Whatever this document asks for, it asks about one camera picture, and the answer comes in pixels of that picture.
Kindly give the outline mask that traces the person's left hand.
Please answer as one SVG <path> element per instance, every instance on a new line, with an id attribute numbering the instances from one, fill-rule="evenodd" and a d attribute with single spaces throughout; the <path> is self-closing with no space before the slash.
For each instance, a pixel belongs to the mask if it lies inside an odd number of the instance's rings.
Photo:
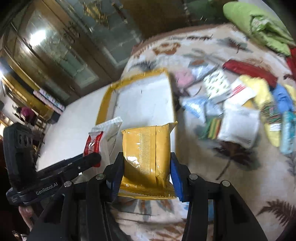
<path id="1" fill-rule="evenodd" d="M 34 210 L 31 206 L 19 206 L 18 211 L 22 216 L 24 222 L 28 226 L 29 230 L 31 231 L 34 227 L 34 222 L 32 220 L 34 215 Z"/>

